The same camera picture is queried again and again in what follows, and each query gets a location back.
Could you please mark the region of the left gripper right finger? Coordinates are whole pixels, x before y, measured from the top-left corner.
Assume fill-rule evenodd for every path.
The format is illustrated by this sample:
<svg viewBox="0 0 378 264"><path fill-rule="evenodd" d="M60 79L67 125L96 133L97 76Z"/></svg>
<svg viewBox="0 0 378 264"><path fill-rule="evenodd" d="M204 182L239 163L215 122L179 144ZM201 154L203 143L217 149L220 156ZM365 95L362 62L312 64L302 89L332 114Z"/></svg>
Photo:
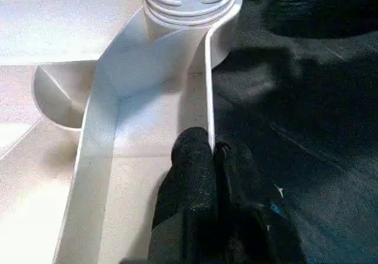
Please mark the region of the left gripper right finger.
<svg viewBox="0 0 378 264"><path fill-rule="evenodd" d="M216 143L219 224L226 263L306 263L277 186L243 142Z"/></svg>

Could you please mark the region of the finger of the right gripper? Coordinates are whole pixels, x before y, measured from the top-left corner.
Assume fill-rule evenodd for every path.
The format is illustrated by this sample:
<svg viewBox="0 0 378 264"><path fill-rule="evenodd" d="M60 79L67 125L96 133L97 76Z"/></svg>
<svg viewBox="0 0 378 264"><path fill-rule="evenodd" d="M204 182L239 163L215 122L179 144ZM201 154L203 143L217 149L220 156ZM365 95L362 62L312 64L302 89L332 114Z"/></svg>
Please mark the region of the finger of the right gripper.
<svg viewBox="0 0 378 264"><path fill-rule="evenodd" d="M266 0L262 21L285 37L354 37L377 31L377 0Z"/></svg>

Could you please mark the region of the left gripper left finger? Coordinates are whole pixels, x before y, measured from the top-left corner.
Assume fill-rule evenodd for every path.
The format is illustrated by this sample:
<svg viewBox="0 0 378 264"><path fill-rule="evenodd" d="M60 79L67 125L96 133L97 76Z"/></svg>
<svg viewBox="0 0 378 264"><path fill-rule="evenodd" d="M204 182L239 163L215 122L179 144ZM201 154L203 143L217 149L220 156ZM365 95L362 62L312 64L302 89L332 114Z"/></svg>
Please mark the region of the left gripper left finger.
<svg viewBox="0 0 378 264"><path fill-rule="evenodd" d="M204 128L180 133L171 168L159 187L149 263L219 263L218 208L213 154Z"/></svg>

